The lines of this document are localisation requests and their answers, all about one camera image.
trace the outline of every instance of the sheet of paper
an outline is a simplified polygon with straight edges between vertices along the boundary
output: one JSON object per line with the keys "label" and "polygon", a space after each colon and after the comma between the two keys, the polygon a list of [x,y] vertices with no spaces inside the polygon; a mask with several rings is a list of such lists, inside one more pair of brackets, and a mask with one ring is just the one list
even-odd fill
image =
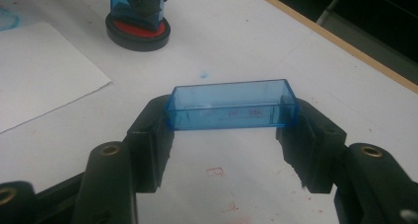
{"label": "sheet of paper", "polygon": [[0,133],[110,82],[53,26],[0,33]]}

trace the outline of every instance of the wooden strip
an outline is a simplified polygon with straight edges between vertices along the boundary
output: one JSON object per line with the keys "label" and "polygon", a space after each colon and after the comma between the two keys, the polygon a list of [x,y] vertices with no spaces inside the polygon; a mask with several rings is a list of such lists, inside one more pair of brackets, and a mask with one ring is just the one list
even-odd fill
{"label": "wooden strip", "polygon": [[271,5],[275,6],[276,8],[280,9],[281,11],[285,12],[292,18],[296,19],[303,25],[307,26],[308,28],[312,29],[319,35],[325,37],[329,41],[333,42],[340,48],[344,49],[354,57],[362,60],[366,64],[372,66],[385,76],[389,77],[393,81],[397,82],[398,84],[402,85],[403,87],[411,90],[412,92],[418,94],[418,85],[412,83],[411,81],[405,79],[398,73],[394,72],[393,70],[389,69],[388,67],[384,66],[383,64],[379,63],[371,56],[367,55],[363,51],[359,50],[358,48],[354,47],[353,45],[347,43],[345,40],[337,37],[336,35],[332,34],[328,30],[324,29],[323,27],[319,26],[318,24],[314,23],[310,19],[306,18],[305,16],[301,15],[294,9],[290,8],[289,6],[285,5],[284,3],[280,2],[279,0],[265,0]]}

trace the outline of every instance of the table surface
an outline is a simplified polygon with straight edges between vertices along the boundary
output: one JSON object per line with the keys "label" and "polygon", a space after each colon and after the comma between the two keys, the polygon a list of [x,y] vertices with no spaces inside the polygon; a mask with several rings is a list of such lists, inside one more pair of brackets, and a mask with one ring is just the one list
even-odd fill
{"label": "table surface", "polygon": [[[281,78],[347,132],[347,145],[381,146],[418,181],[417,94],[264,0],[169,0],[171,38],[153,52],[107,37],[109,0],[14,1],[24,24],[50,23],[112,82],[1,133],[0,183],[41,191],[83,172],[94,147],[122,140],[145,105],[175,86]],[[161,188],[137,195],[139,222],[337,223],[335,189],[301,188],[274,133],[176,132]]]}

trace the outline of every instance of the rectangular blue tray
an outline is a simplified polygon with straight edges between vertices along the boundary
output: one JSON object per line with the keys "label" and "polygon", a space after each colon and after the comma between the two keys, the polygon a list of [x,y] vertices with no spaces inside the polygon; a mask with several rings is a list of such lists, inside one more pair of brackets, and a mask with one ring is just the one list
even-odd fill
{"label": "rectangular blue tray", "polygon": [[285,79],[179,86],[166,105],[173,130],[284,127],[298,109]]}

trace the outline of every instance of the black object on round base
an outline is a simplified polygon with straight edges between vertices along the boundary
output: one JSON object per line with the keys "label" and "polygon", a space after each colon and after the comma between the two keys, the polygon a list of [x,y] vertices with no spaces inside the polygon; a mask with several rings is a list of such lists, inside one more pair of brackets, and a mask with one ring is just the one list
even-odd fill
{"label": "black object on round base", "polygon": [[105,18],[107,35],[116,44],[136,51],[152,51],[162,48],[169,42],[171,28],[163,18],[156,32],[118,21],[110,14]]}

